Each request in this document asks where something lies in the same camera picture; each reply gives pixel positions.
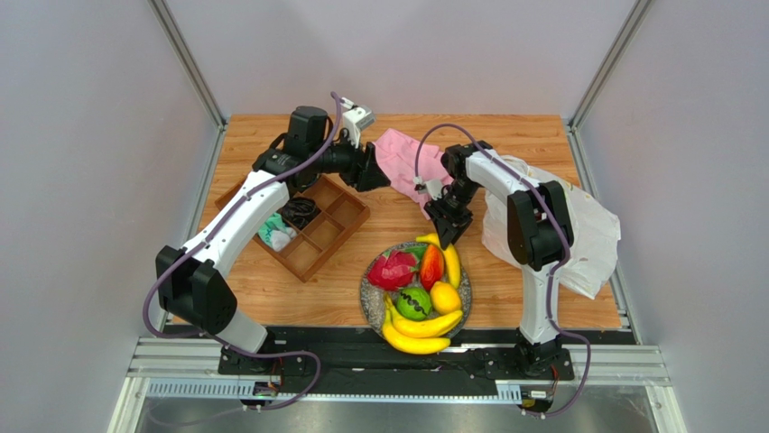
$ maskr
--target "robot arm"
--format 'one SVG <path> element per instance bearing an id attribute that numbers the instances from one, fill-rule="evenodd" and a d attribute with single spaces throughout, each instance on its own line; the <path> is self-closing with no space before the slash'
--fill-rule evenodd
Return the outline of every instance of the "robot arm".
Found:
<path id="1" fill-rule="evenodd" d="M 479 144 L 494 159 L 502 162 L 499 155 L 485 142 Z M 548 275 L 563 257 L 563 247 L 552 225 L 539 204 L 533 199 L 528 188 L 515 179 L 486 155 L 477 151 L 472 144 L 449 147 L 441 159 L 454 181 L 438 194 L 431 193 L 432 200 L 425 205 L 438 232 L 441 246 L 456 243 L 472 222 L 468 205 L 479 187 L 485 187 L 507 205 L 507 242 L 513 257 L 522 265 L 523 271 L 523 318 L 520 331 L 532 346 L 547 344 L 558 336 L 547 316 Z M 525 173 L 519 174 L 528 180 L 545 197 L 569 244 L 573 233 L 569 219 L 566 198 L 560 183 L 540 183 Z M 434 186 L 426 188 L 436 191 Z M 560 272 L 556 271 L 554 287 L 558 287 Z M 558 291 L 551 291 L 551 312 L 557 317 Z"/>
<path id="2" fill-rule="evenodd" d="M 352 125 L 359 139 L 360 130 L 373 122 L 373 114 L 346 99 L 342 105 L 349 105 L 346 114 L 352 113 L 343 116 L 343 124 Z M 259 227 L 283 207 L 291 195 L 311 186 L 321 173 L 339 173 L 358 191 L 390 185 L 390 180 L 376 165 L 375 146 L 369 143 L 365 149 L 361 148 L 359 143 L 350 140 L 350 131 L 342 128 L 336 144 L 328 147 L 309 167 L 249 195 L 256 186 L 296 169 L 318 152 L 328 139 L 326 134 L 330 134 L 326 131 L 327 124 L 330 124 L 329 116 L 320 108 L 300 106 L 294 110 L 288 132 L 281 134 L 270 149 L 256 159 L 243 188 L 214 220 L 181 249 L 165 246 L 158 253 L 155 261 L 158 278 L 161 278 L 186 252 L 195 251 L 160 284 L 158 296 L 163 309 L 231 345 L 253 353 L 259 350 L 267 331 L 242 313 L 225 281 L 237 256 Z"/>

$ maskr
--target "plastic fruit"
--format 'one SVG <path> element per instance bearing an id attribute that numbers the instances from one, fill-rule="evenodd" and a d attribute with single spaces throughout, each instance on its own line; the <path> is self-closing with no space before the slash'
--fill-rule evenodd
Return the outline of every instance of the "plastic fruit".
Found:
<path id="1" fill-rule="evenodd" d="M 427 245 L 419 268 L 419 281 L 426 291 L 432 289 L 435 281 L 443 278 L 443 262 L 443 253 L 440 249 L 433 244 Z"/>
<path id="2" fill-rule="evenodd" d="M 433 244 L 440 250 L 440 240 L 437 233 L 430 233 L 429 235 L 419 236 L 416 238 L 416 242 L 424 242 L 427 244 Z M 454 289 L 459 288 L 459 283 L 462 281 L 462 266 L 459 264 L 459 254 L 453 244 L 443 252 L 443 258 L 446 260 L 446 273 L 449 275 L 449 284 L 454 286 Z"/>
<path id="3" fill-rule="evenodd" d="M 398 312 L 411 320 L 424 320 L 432 313 L 430 294 L 421 287 L 410 287 L 398 293 Z"/>
<path id="4" fill-rule="evenodd" d="M 437 354 L 451 344 L 448 338 L 413 338 L 401 334 L 393 326 L 390 309 L 384 311 L 382 336 L 395 349 L 412 355 Z"/>
<path id="5" fill-rule="evenodd" d="M 396 291 L 411 284 L 419 270 L 417 258 L 412 253 L 393 250 L 376 258 L 366 276 L 368 282 L 383 290 Z"/>
<path id="6" fill-rule="evenodd" d="M 415 322 L 401 316 L 398 309 L 393 305 L 390 296 L 384 295 L 384 304 L 392 314 L 393 327 L 395 330 L 405 336 L 414 338 L 430 338 L 433 336 L 443 336 L 453 329 L 462 320 L 462 310 L 454 311 L 446 316 Z"/>
<path id="7" fill-rule="evenodd" d="M 444 316 L 462 310 L 462 299 L 459 297 L 459 292 L 443 281 L 438 281 L 432 286 L 430 301 L 432 301 L 432 307 Z"/>

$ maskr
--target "green fruit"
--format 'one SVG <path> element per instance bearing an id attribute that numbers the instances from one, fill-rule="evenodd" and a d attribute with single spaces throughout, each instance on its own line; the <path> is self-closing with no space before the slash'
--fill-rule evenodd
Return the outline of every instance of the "green fruit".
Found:
<path id="1" fill-rule="evenodd" d="M 432 311 L 430 293 L 419 287 L 403 289 L 398 293 L 398 312 L 410 320 L 424 320 Z"/>

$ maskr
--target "yellow banana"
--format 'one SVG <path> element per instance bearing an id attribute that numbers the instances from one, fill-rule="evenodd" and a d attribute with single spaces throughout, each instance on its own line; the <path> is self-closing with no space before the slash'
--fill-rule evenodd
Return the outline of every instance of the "yellow banana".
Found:
<path id="1" fill-rule="evenodd" d="M 437 354 L 449 347 L 451 341 L 448 338 L 412 338 L 398 332 L 393 327 L 390 309 L 384 311 L 384 323 L 382 335 L 387 343 L 401 352 L 413 355 Z"/>
<path id="2" fill-rule="evenodd" d="M 437 233 L 419 236 L 416 238 L 416 242 L 433 244 L 443 252 L 443 258 L 446 260 L 446 273 L 449 275 L 449 284 L 454 286 L 454 289 L 458 289 L 459 283 L 462 281 L 462 267 L 459 264 L 459 254 L 457 254 L 457 249 L 454 248 L 454 245 L 449 244 L 449 247 L 445 250 L 440 248 L 440 240 Z"/>
<path id="3" fill-rule="evenodd" d="M 430 338 L 445 335 L 462 320 L 463 315 L 462 310 L 459 310 L 453 311 L 446 316 L 416 322 L 401 316 L 401 313 L 398 312 L 398 309 L 393 305 L 393 301 L 387 294 L 384 295 L 384 303 L 390 309 L 395 330 L 405 336 L 412 336 L 414 338 Z"/>

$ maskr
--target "white wall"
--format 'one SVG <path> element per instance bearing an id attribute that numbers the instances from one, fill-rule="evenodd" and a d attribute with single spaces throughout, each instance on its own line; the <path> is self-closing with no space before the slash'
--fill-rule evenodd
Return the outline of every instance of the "white wall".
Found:
<path id="1" fill-rule="evenodd" d="M 145 1 L 0 5 L 0 431 L 105 431 L 215 128 Z"/>
<path id="2" fill-rule="evenodd" d="M 328 106 L 377 113 L 570 116 L 633 0 L 170 0 L 225 115 Z"/>
<path id="3" fill-rule="evenodd" d="M 582 138 L 691 432 L 766 431 L 769 3 L 658 0 Z"/>

